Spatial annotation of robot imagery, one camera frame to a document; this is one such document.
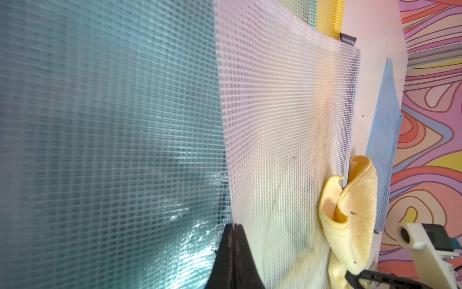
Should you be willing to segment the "light blue mesh document bag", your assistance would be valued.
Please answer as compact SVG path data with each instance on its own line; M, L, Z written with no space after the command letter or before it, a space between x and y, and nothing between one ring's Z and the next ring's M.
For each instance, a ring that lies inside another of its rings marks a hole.
M387 59L379 97L366 149L377 171L377 215L374 230L382 232L390 200L392 170L403 121L393 74L392 59Z

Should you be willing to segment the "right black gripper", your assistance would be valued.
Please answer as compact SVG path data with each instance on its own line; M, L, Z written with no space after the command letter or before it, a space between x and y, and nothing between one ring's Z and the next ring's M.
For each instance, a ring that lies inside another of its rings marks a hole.
M377 289L387 285L389 289L459 289L457 278L462 272L448 259L462 256L462 244L448 235L442 225L427 223L400 223L397 242L411 252L420 282L371 270L354 275L350 271L345 279L354 289Z

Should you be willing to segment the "white blue-zip document bag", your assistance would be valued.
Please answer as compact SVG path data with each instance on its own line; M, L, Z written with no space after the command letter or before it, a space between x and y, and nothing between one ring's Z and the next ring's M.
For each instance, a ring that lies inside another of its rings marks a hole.
M328 289L322 187L346 178L361 52L279 1L215 1L233 222L268 289Z

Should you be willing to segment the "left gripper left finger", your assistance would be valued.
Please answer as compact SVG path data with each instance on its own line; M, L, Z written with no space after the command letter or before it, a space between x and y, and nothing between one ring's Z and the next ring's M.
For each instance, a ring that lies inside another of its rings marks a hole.
M205 289L234 289L235 288L235 258L233 225L227 224L223 231L218 251Z

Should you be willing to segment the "green zip document bag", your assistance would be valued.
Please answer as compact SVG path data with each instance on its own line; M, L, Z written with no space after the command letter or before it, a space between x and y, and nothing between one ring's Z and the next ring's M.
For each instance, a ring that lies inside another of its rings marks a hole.
M317 0L279 0L279 2L302 21L316 28L318 12Z

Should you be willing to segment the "yellow wiping cloth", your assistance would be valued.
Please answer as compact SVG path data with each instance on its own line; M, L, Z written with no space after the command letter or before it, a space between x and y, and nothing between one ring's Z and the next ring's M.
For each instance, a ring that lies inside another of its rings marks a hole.
M350 289L347 272L360 274L366 269L377 215L378 176L372 160L352 157L348 184L342 188L342 176L333 176L324 184L318 215L331 249L328 265L330 286Z

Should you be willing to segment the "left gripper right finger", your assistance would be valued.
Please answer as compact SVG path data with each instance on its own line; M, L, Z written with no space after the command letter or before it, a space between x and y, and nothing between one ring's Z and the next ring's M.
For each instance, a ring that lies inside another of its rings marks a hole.
M244 227L235 225L235 288L264 289Z

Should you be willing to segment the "yellow document bag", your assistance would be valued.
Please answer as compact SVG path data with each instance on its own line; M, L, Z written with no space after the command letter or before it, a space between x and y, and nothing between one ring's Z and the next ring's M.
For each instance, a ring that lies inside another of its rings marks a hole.
M316 30L322 34L340 39L344 18L345 0L318 0Z

